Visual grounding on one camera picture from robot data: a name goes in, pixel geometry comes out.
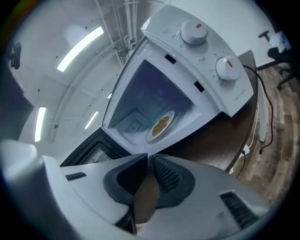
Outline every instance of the table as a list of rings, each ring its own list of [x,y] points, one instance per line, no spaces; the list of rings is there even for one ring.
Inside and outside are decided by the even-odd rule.
[[[239,59],[243,65],[255,69],[252,51],[242,54]],[[254,94],[242,109],[232,118],[225,113],[220,113],[208,124],[160,153],[229,171],[246,145],[255,120],[258,98],[257,77],[248,69],[246,73]],[[136,223],[145,223],[149,220],[154,213],[157,198],[159,198],[158,185],[153,174],[149,173],[135,194]]]

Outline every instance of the plate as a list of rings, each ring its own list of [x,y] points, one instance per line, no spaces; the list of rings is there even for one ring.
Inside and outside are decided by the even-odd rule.
[[[151,128],[151,130],[149,131],[149,133],[148,133],[148,135],[147,135],[147,140],[148,141],[152,141],[152,140],[154,140],[154,139],[156,139],[156,138],[158,138],[167,128],[168,128],[168,126],[170,125],[170,123],[172,122],[172,120],[173,120],[173,118],[174,118],[174,115],[175,115],[175,112],[173,111],[173,110],[171,110],[171,111],[168,111],[165,115],[163,115],[154,125],[153,125],[153,127]],[[169,120],[168,120],[168,122],[167,122],[167,125],[164,127],[164,129],[163,130],[161,130],[160,131],[160,133],[159,134],[157,134],[156,136],[153,136],[152,135],[152,131],[153,131],[153,129],[154,129],[154,127],[158,124],[158,122],[162,119],[162,118],[164,118],[164,117],[169,117]]]

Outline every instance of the ceiling light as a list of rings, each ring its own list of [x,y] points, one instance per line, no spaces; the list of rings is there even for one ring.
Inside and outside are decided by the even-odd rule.
[[[88,124],[85,126],[84,129],[87,129],[89,127],[89,125],[92,123],[93,119],[96,117],[97,114],[98,114],[98,112],[94,113],[94,115],[91,117],[91,119],[89,120]]]
[[[86,35],[82,40],[79,41],[72,49],[68,52],[68,54],[64,57],[64,59],[60,62],[57,69],[61,72],[65,71],[67,66],[71,63],[71,61],[80,53],[87,45],[89,45],[94,39],[103,34],[102,27],[98,27],[93,30],[91,33]]]
[[[41,140],[41,131],[42,131],[42,125],[43,125],[43,119],[46,112],[45,107],[40,107],[37,114],[37,123],[36,123],[36,132],[34,141],[38,142]]]

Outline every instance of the black cable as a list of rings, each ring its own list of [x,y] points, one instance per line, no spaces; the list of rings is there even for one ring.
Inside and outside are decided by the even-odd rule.
[[[244,150],[242,151],[242,154],[244,154],[244,162],[243,162],[243,166],[241,167],[241,169],[240,169],[238,175],[236,176],[236,178],[239,177],[241,171],[243,170],[243,168],[244,168],[244,166],[245,166],[245,162],[246,162],[246,154],[245,154],[245,151],[244,151]]]
[[[270,106],[271,106],[271,140],[270,140],[270,142],[269,142],[267,145],[264,145],[264,146],[259,150],[259,154],[261,154],[261,153],[263,152],[263,149],[266,148],[266,147],[268,147],[268,146],[270,146],[271,143],[273,142],[273,105],[272,105],[272,103],[271,103],[271,100],[269,99],[269,96],[268,96],[268,94],[267,94],[266,88],[265,88],[265,86],[264,86],[264,84],[263,84],[263,80],[262,80],[262,78],[259,76],[259,74],[258,74],[256,71],[254,71],[254,70],[253,70],[251,67],[249,67],[249,66],[243,65],[243,67],[244,67],[244,68],[247,68],[247,69],[249,69],[249,70],[251,70],[251,71],[258,77],[258,79],[261,81],[263,91],[264,91],[264,93],[265,93],[265,95],[266,95],[266,97],[267,97],[267,100],[268,100],[268,102],[270,103]]]

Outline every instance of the microwave door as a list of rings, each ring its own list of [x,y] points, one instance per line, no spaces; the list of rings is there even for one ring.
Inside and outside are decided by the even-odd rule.
[[[105,133],[103,129],[99,128],[85,139],[60,166],[110,161],[130,155],[129,152]]]

